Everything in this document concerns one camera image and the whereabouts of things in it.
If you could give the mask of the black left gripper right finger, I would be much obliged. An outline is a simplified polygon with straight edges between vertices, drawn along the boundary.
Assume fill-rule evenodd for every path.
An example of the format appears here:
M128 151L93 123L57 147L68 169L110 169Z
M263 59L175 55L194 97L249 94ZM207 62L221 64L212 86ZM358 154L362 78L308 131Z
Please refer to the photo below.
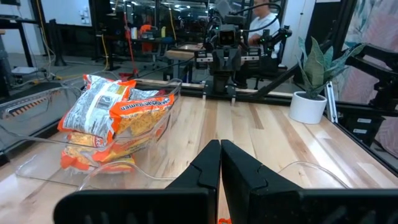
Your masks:
M397 223L396 189L305 189L229 140L221 176L233 223Z

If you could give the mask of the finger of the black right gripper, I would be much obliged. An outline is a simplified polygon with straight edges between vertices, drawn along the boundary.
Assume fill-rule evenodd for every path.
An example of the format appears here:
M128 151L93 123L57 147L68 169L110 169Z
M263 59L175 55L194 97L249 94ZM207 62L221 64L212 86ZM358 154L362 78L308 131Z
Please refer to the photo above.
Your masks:
M226 61L226 71L235 72L241 67L241 50L240 48L228 49L228 59Z
M214 72L226 72L224 55L225 55L224 49L215 49L213 51Z

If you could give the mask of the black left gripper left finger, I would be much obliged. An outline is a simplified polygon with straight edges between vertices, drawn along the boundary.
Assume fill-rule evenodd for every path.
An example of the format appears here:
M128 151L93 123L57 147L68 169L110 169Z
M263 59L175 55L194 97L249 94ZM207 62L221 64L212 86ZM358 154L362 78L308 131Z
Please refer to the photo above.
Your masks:
M55 206L55 223L216 223L221 144L211 140L164 189L83 190Z

